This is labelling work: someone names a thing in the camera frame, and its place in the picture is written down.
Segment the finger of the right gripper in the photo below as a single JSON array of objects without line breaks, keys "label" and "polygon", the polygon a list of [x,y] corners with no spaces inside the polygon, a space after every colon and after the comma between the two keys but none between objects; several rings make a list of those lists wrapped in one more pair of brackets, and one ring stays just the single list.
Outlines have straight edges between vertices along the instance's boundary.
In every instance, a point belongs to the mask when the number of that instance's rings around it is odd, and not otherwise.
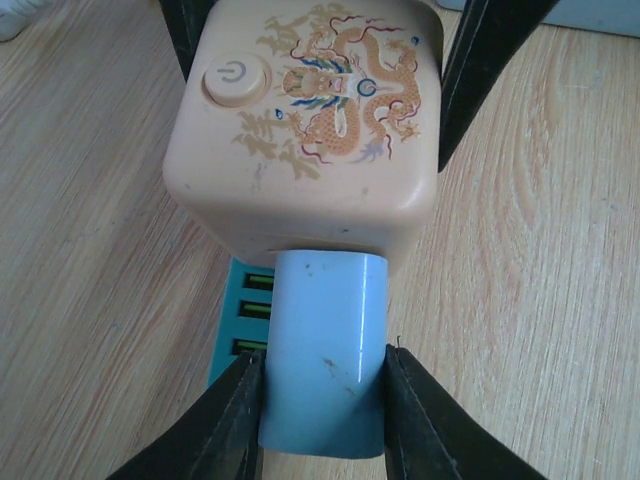
[{"label": "finger of the right gripper", "polygon": [[217,0],[160,0],[184,80],[188,79],[206,19]]},{"label": "finger of the right gripper", "polygon": [[442,78],[438,170],[448,165],[499,76],[556,0],[465,3]]}]

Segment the light blue charger plug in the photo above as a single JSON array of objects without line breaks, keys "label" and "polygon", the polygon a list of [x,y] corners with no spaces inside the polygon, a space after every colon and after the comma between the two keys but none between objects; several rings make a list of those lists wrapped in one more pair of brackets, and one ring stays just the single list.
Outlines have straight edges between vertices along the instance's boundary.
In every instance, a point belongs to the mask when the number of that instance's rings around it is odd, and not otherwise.
[{"label": "light blue charger plug", "polygon": [[369,459],[384,450],[388,262],[373,254],[278,255],[259,443]]}]

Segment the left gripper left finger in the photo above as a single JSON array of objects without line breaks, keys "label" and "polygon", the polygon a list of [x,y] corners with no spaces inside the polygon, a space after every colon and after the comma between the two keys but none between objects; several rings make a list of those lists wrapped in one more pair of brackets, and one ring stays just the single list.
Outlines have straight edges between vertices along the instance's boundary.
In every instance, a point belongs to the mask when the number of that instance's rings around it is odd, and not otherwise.
[{"label": "left gripper left finger", "polygon": [[261,479],[264,364],[263,350],[240,354],[166,432],[109,477]]}]

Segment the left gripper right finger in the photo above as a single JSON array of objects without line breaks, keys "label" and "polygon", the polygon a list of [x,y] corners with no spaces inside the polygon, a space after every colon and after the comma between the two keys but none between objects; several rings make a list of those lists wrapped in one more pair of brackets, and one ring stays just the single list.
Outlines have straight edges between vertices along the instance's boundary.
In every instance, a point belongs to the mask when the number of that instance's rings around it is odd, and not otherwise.
[{"label": "left gripper right finger", "polygon": [[389,479],[544,478],[479,425],[408,349],[386,346],[383,377]]}]

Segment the orange dragon cube adapter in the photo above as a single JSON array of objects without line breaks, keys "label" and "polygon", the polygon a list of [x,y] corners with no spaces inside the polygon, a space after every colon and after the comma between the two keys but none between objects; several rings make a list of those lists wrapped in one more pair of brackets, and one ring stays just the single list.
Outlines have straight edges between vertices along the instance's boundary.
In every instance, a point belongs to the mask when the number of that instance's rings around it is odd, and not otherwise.
[{"label": "orange dragon cube adapter", "polygon": [[437,194],[443,28],[423,1],[219,1],[163,161],[234,257],[403,264]]}]

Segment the teal power strip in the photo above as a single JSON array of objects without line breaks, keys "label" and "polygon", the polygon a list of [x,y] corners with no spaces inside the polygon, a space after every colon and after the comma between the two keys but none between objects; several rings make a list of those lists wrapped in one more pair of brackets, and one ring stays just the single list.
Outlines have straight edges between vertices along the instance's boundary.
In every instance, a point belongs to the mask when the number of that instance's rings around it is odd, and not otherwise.
[{"label": "teal power strip", "polygon": [[207,386],[211,386],[239,354],[266,349],[273,285],[272,269],[232,259]]}]

